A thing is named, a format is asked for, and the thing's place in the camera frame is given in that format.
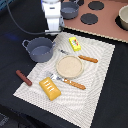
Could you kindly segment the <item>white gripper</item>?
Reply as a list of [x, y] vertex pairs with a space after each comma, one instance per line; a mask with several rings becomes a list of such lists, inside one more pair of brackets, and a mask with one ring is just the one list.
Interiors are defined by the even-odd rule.
[[63, 30], [65, 26], [63, 16], [60, 15], [57, 18], [50, 17], [47, 19], [48, 29], [45, 31], [46, 34], [56, 35]]

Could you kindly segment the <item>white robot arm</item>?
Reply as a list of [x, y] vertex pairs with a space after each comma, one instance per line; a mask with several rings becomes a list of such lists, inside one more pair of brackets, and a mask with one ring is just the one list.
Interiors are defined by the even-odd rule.
[[41, 0], [41, 6], [48, 25], [48, 29], [45, 33], [56, 35], [61, 32], [64, 27], [64, 21], [61, 15], [61, 1]]

